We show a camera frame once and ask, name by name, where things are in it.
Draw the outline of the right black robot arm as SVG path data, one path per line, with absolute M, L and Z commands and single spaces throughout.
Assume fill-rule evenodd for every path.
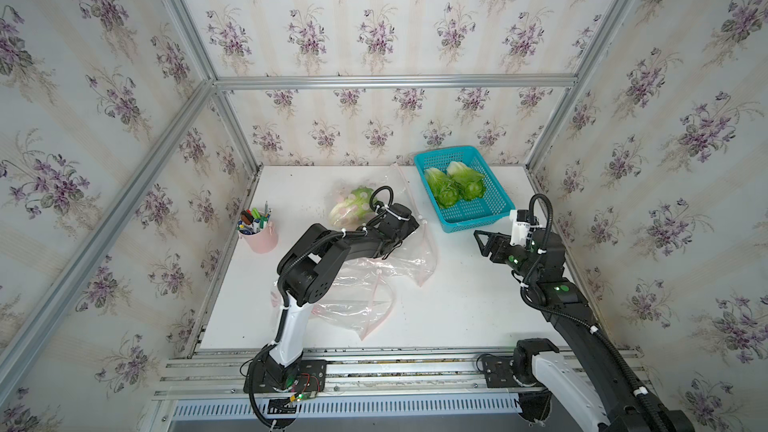
M 554 232 L 550 199 L 541 193 L 510 215 L 508 234 L 476 230 L 482 256 L 508 267 L 522 302 L 540 312 L 584 371 L 576 375 L 560 349 L 543 338 L 517 342 L 510 365 L 522 386 L 544 386 L 584 431 L 691 431 L 641 381 L 600 326 L 586 296 L 564 275 L 566 247 Z

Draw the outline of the green chinese cabbage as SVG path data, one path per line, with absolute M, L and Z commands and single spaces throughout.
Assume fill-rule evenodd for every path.
M 439 208 L 450 208 L 459 202 L 461 192 L 458 184 L 445 172 L 432 167 L 424 171 L 424 176 Z

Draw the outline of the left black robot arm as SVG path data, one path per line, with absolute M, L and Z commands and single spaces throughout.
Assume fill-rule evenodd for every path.
M 374 216 L 368 222 L 353 231 L 315 223 L 278 263 L 280 315 L 275 337 L 248 362 L 244 382 L 251 410 L 268 430 L 284 430 L 294 420 L 266 417 L 256 396 L 287 392 L 299 378 L 312 308 L 330 290 L 342 266 L 357 259 L 385 260 L 420 227 L 412 210 L 394 198 L 391 186 L 378 187 L 369 195 Z

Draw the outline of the bagged cabbage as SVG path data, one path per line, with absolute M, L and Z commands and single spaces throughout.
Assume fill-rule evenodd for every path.
M 332 207 L 328 220 L 332 227 L 355 229 L 373 217 L 370 199 L 373 189 L 360 186 L 346 191 Z
M 463 200 L 472 201 L 484 197 L 486 186 L 482 173 L 458 161 L 452 161 L 446 172 L 458 184 Z

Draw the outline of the clear zip-top bag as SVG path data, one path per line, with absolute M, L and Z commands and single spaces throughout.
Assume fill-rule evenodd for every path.
M 435 273 L 438 252 L 429 222 L 420 217 L 419 228 L 386 259 L 355 259 L 346 262 L 341 276 L 377 275 L 382 278 L 406 277 L 422 287 Z
M 415 202 L 414 194 L 405 176 L 405 169 L 400 165 L 392 164 L 389 166 L 375 166 L 372 168 L 344 167 L 342 171 L 353 172 L 353 175 L 347 178 L 337 178 L 325 195 L 324 220 L 325 224 L 331 228 L 334 227 L 331 226 L 328 220 L 328 214 L 332 207 L 340 200 L 346 191 L 360 186 L 373 189 L 373 194 L 370 199 L 370 206 L 373 211 L 372 218 L 378 213 L 384 212 L 386 208 L 393 211 L 395 205 L 400 204 L 408 208 L 411 211 L 411 215 L 416 218 L 418 222 L 420 221 L 420 217 L 425 219 Z
M 379 267 L 351 265 L 341 269 L 327 294 L 312 305 L 312 319 L 369 336 L 391 314 L 396 294 Z

